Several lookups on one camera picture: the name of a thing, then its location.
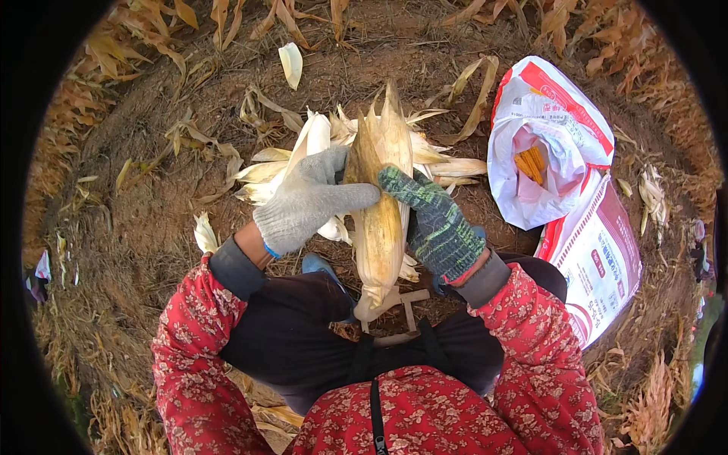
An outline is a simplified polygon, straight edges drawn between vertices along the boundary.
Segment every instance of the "white husk piece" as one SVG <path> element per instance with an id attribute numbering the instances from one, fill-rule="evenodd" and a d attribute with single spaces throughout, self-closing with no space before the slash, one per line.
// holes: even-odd
<path id="1" fill-rule="evenodd" d="M 662 233 L 667 226 L 668 221 L 668 204 L 665 200 L 665 192 L 660 188 L 658 180 L 662 176 L 657 173 L 653 165 L 647 164 L 640 174 L 639 195 L 644 201 L 644 212 L 642 213 L 642 222 L 640 225 L 640 235 L 644 235 L 647 225 L 647 216 L 649 215 L 657 227 L 657 245 L 662 243 Z"/>
<path id="2" fill-rule="evenodd" d="M 278 56 L 281 65 L 283 65 L 283 73 L 288 86 L 294 90 L 298 90 L 298 83 L 301 81 L 301 72 L 304 70 L 304 58 L 301 51 L 298 50 L 296 43 L 288 43 L 278 48 Z"/>
<path id="3" fill-rule="evenodd" d="M 211 253 L 216 252 L 220 248 L 220 245 L 215 238 L 213 227 L 210 226 L 210 219 L 207 217 L 207 212 L 202 212 L 199 216 L 193 216 L 197 222 L 197 225 L 194 227 L 194 239 L 197 241 L 197 246 L 203 253 L 208 251 Z"/>

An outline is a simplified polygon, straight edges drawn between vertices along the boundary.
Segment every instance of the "person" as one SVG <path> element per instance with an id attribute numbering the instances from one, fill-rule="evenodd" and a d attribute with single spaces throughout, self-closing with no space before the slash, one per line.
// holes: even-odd
<path id="1" fill-rule="evenodd" d="M 602 431 L 566 281 L 537 258 L 486 247 L 444 190 L 415 171 L 379 173 L 414 211 L 408 247 L 465 302 L 404 344 L 337 336 L 352 299 L 320 258 L 294 277 L 262 272 L 334 214 L 375 203 L 336 185 L 348 150 L 301 160 L 267 205 L 192 269 L 152 342 L 157 406 L 174 454 L 272 454 L 224 361 L 305 415 L 289 454 L 600 454 Z M 483 395 L 500 374 L 494 403 Z"/>

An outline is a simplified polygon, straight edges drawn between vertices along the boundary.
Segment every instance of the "hand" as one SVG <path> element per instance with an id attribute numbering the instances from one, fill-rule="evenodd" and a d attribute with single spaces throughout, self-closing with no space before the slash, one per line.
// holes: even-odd
<path id="1" fill-rule="evenodd" d="M 414 180 L 394 166 L 379 171 L 378 177 L 383 192 L 415 210 L 407 242 L 417 259 L 443 284 L 467 279 L 476 263 L 483 262 L 486 241 L 475 234 L 450 195 L 418 170 Z"/>
<path id="2" fill-rule="evenodd" d="M 271 200 L 253 211 L 275 258 L 298 250 L 332 216 L 379 201 L 379 189 L 369 183 L 336 185 L 335 174 L 344 170 L 348 153 L 349 147 L 334 146 L 303 158 Z"/>

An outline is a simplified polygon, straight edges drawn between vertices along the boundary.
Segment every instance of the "white plastic sack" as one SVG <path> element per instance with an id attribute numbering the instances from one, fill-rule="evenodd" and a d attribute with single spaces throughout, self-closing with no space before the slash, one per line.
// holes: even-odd
<path id="1" fill-rule="evenodd" d="M 566 311 L 582 349 L 614 321 L 639 289 L 642 263 L 630 219 L 609 175 L 592 170 L 582 203 L 546 225 L 537 258 L 566 278 Z"/>
<path id="2" fill-rule="evenodd" d="M 544 186 L 515 166 L 515 154 L 537 146 L 547 165 Z M 488 141 L 488 181 L 503 219 L 532 229 L 579 203 L 588 170 L 612 163 L 614 135 L 599 110 L 556 67 L 529 56 L 503 76 Z"/>

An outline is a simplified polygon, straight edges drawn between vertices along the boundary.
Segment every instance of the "cuff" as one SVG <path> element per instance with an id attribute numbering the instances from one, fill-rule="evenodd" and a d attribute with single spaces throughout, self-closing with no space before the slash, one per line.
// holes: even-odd
<path id="1" fill-rule="evenodd" d="M 468 281 L 458 288 L 453 288 L 470 308 L 477 309 L 490 302 L 505 286 L 510 278 L 511 269 L 505 262 L 491 250 L 491 255 L 485 264 Z"/>
<path id="2" fill-rule="evenodd" d="M 214 278 L 242 301 L 262 288 L 268 278 L 240 250 L 232 237 L 225 241 L 210 258 L 210 271 Z"/>

